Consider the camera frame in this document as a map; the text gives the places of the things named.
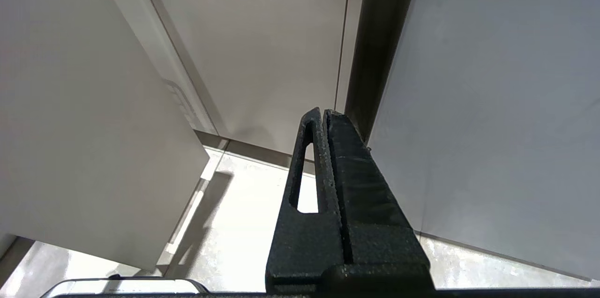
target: gray floor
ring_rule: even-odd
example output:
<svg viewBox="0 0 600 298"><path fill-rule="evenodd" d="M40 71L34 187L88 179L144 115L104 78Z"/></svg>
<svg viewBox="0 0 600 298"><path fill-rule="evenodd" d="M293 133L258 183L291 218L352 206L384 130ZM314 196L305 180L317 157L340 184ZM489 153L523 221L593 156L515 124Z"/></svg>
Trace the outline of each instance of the gray floor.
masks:
<svg viewBox="0 0 600 298"><path fill-rule="evenodd" d="M231 152L207 148L187 219L165 247L154 271L36 242L0 298L35 298L60 281L86 277L186 277L211 291L264 292L264 266L287 170ZM316 211L315 178L304 174L299 209ZM516 261L420 237L438 289L475 287L590 287L583 281Z"/></svg>

